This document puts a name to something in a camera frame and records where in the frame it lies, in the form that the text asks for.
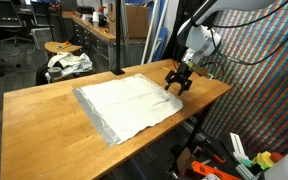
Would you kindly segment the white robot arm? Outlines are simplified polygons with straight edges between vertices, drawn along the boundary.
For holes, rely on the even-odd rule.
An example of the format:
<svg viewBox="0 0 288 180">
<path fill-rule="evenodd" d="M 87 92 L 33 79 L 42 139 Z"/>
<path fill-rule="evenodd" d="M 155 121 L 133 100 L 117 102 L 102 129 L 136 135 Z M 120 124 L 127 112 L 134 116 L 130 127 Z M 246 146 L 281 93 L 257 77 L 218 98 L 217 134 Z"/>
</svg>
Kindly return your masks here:
<svg viewBox="0 0 288 180">
<path fill-rule="evenodd" d="M 177 71 L 171 70 L 165 77 L 168 90 L 172 83 L 181 85 L 178 95 L 188 91 L 192 81 L 189 79 L 193 72 L 205 76 L 211 80 L 213 75 L 197 65 L 197 61 L 203 56 L 211 55 L 218 47 L 221 36 L 211 27 L 203 26 L 202 23 L 213 13 L 220 10 L 255 11 L 265 8 L 276 0 L 206 0 L 202 6 L 185 21 L 178 33 L 177 41 L 187 47 Z"/>
</svg>

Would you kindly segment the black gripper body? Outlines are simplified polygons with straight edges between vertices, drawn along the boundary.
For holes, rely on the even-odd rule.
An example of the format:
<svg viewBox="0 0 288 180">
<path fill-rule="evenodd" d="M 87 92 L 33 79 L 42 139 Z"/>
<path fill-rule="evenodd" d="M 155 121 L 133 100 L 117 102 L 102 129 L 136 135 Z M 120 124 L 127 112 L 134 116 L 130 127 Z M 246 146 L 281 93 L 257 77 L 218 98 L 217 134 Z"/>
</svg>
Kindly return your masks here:
<svg viewBox="0 0 288 180">
<path fill-rule="evenodd" d="M 188 81 L 192 70 L 186 63 L 182 63 L 176 71 L 176 78 L 180 81 Z"/>
</svg>

